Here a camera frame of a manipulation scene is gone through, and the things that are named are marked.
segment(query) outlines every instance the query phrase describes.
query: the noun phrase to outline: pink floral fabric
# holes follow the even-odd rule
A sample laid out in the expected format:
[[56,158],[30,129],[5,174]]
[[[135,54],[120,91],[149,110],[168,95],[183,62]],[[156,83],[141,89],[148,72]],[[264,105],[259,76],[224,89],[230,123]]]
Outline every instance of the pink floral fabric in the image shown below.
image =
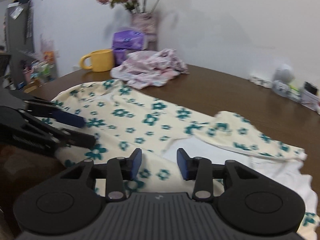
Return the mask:
[[113,78],[127,81],[128,86],[136,89],[161,87],[168,80],[188,73],[187,65],[177,57],[175,49],[130,53],[122,65],[111,70]]

